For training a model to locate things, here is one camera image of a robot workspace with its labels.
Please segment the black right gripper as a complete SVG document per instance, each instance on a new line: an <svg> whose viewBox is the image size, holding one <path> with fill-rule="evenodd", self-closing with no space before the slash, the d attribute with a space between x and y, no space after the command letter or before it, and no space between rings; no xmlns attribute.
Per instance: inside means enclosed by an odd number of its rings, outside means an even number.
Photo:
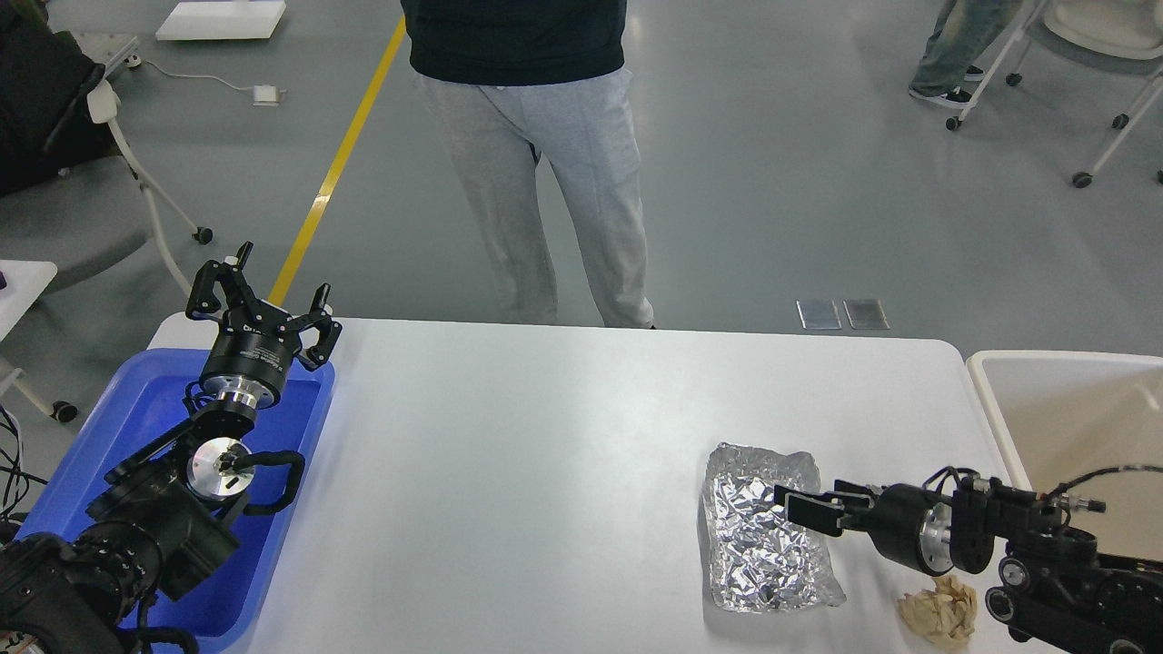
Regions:
<svg viewBox="0 0 1163 654"><path fill-rule="evenodd" d="M773 497L785 510L786 520L832 538L842 535L844 519L856 509L870 506L859 511L852 527L864 531L884 559L932 577L954 568L952 500L935 491L835 479L828 492L775 486Z"/></svg>

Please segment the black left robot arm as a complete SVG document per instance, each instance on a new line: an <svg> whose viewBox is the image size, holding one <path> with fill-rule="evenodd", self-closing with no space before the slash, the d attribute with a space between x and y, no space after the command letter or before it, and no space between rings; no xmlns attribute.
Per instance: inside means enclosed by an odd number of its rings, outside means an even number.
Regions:
<svg viewBox="0 0 1163 654"><path fill-rule="evenodd" d="M293 364L324 367L343 327L331 285L295 317L262 301L244 277L250 242L208 261L186 317L214 322L204 371L185 394L188 415L105 472L108 489L74 541L38 531L3 546L5 653L150 653L199 645L188 630L154 628L159 593L179 600L238 550L241 516L274 516L302 488L301 452L251 452L244 438L280 401Z"/></svg>

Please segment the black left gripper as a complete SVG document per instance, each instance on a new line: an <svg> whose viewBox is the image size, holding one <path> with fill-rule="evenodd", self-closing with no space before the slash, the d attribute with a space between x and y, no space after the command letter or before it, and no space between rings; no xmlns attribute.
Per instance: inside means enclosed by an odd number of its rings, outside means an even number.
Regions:
<svg viewBox="0 0 1163 654"><path fill-rule="evenodd" d="M204 393L219 399L228 392L254 397L257 410L281 399L294 357L306 370L323 367L331 358L343 326L328 305L331 284L321 284L309 310L291 317L281 310L258 310L244 277L254 242L244 242L234 257L207 261L197 272L185 315L197 322L219 322L217 336L199 377ZM279 332L288 322L287 332ZM304 347L304 332L317 332L315 343Z"/></svg>

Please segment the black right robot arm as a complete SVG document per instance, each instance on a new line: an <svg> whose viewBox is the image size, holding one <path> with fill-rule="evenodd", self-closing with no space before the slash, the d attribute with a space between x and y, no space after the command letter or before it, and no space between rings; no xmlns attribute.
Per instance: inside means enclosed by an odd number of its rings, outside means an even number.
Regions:
<svg viewBox="0 0 1163 654"><path fill-rule="evenodd" d="M1100 553L1097 538L1071 519L1106 505L1077 496L1079 484L1037 493L948 465L919 486L839 479L809 493L778 485L775 502L790 523L827 536L863 531L884 559L934 577L982 573L1004 540L1000 584L984 605L1013 640L1070 653L1158 653L1160 561Z"/></svg>

